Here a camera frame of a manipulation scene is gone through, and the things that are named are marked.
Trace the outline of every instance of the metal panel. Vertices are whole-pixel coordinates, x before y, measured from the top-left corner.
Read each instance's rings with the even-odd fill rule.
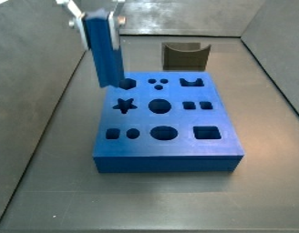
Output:
[[[122,35],[241,36],[266,0],[128,0]],[[115,4],[83,0],[85,11]]]
[[[0,217],[84,54],[55,1],[0,5]]]
[[[166,41],[211,44],[207,71],[246,151],[235,172],[97,173],[104,90],[87,53],[1,230],[299,229],[299,118],[239,39],[123,37],[127,70],[162,70]]]
[[[299,0],[270,0],[242,40],[299,113]]]

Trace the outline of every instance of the side wall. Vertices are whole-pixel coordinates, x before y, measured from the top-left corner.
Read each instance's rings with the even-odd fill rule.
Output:
[[[299,113],[299,0],[267,0],[242,40]]]
[[[52,0],[0,5],[0,217],[84,54]]]

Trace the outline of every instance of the gray metal wall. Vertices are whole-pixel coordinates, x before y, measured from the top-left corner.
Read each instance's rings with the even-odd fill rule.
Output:
[[[242,40],[299,113],[299,0],[267,0]]]
[[[0,5],[0,217],[84,54],[52,0]]]
[[[123,35],[242,36],[266,0],[127,0]],[[110,0],[81,0],[85,11],[112,10]]]

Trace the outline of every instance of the star-shaped hole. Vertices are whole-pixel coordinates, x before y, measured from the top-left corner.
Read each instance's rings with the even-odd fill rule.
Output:
[[[127,114],[130,109],[136,109],[138,107],[132,104],[134,99],[124,100],[122,98],[118,99],[118,105],[114,106],[114,109],[119,109],[122,114]]]

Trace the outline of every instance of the blue foam block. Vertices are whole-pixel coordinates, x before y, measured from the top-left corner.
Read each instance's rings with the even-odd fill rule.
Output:
[[[108,87],[100,172],[233,171],[243,149],[206,72],[131,72]]]

